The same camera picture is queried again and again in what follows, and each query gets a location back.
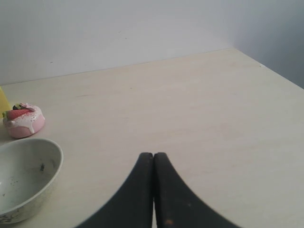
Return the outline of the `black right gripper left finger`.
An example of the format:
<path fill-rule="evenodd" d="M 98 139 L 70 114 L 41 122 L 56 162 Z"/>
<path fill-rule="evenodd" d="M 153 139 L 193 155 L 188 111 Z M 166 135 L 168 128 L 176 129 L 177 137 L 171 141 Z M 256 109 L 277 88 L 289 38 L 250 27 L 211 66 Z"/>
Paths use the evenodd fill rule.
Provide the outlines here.
<path fill-rule="evenodd" d="M 151 228 L 153 154 L 140 153 L 119 190 L 79 228 Z"/>

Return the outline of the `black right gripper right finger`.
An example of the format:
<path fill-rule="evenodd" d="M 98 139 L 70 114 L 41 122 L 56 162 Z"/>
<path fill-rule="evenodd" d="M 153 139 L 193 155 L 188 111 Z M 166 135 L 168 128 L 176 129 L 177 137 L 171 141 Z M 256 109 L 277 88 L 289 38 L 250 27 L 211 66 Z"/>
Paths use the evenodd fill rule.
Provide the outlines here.
<path fill-rule="evenodd" d="M 154 155 L 154 207 L 159 228 L 237 228 L 204 203 L 164 152 Z"/>

